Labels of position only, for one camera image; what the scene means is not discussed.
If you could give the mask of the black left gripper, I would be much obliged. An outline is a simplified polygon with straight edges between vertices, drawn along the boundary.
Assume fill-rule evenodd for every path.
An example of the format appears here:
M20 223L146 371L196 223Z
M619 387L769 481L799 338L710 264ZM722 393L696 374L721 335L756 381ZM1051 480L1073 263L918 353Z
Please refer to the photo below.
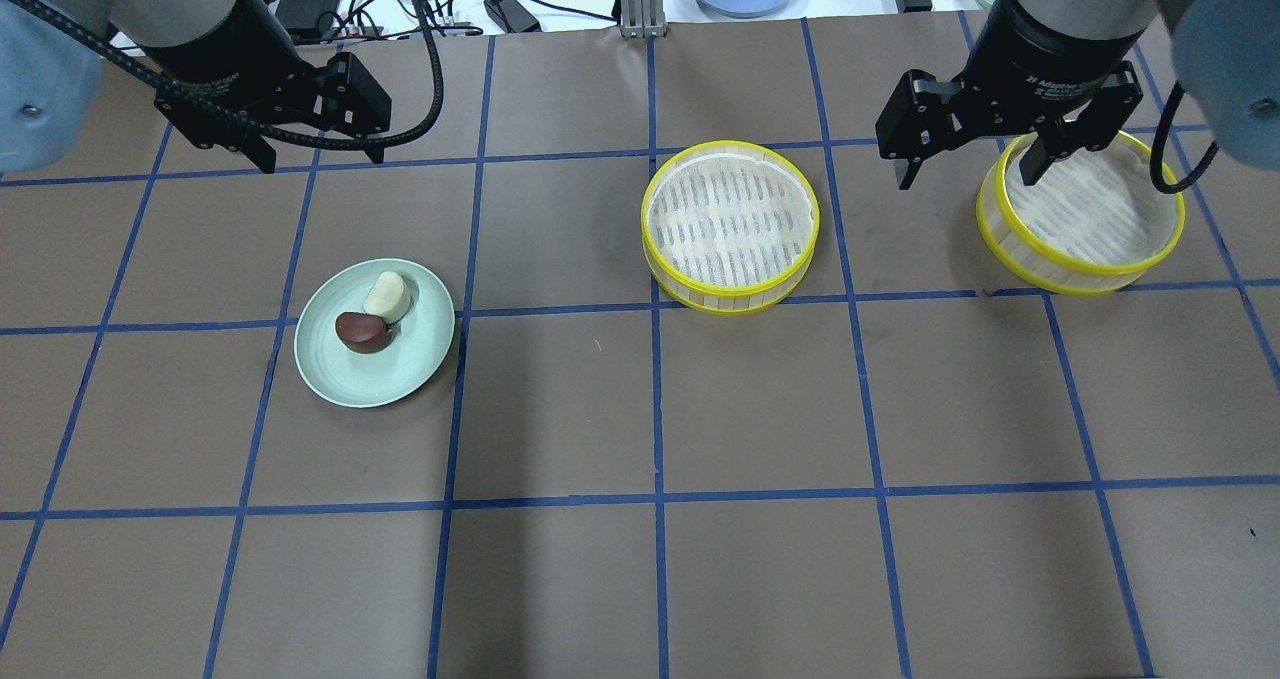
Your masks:
M266 126L302 124L361 140L374 165L385 161L383 137L390 128L392 99L352 53L338 53L321 67L301 61L282 78L251 85L244 77L192 91L238 117ZM256 131L236 128L209 113L156 92L155 108L193 145L234 149L261 173L276 172L276 150Z

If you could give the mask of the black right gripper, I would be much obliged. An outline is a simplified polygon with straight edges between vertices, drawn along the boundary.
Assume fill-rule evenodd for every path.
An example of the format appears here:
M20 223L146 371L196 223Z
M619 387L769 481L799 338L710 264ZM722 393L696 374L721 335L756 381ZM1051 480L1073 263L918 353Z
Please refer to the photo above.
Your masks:
M896 161L896 183L908 191L925 159L978 138L1030 135L1019 160L1024 186L1037 184L1076 150L1108 146L1144 97L1130 61L1098 82L1036 79L1015 68L995 83L965 74L940 81L910 69L901 74L876 120L879 155Z

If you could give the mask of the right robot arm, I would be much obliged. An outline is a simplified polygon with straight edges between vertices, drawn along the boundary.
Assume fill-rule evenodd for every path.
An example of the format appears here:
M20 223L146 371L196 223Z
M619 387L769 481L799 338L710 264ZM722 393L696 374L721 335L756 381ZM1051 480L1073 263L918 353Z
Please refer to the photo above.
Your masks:
M1153 186L1176 193L1225 152L1277 169L1277 0L993 0L951 79L906 70L876 120L901 190L923 163L978 138L1029 135L1037 183L1074 152L1106 149L1143 92L1126 59L1162 20L1176 79L1151 147Z

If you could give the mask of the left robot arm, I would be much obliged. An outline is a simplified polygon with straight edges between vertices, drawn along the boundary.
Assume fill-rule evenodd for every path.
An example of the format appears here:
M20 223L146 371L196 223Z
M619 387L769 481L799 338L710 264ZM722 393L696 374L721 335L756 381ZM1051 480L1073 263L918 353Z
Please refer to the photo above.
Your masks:
M301 124L357 142L392 100L348 53L306 61L266 0L3 0L3 170L64 158L101 85L110 32L157 77L155 108L193 146L276 165L268 129Z

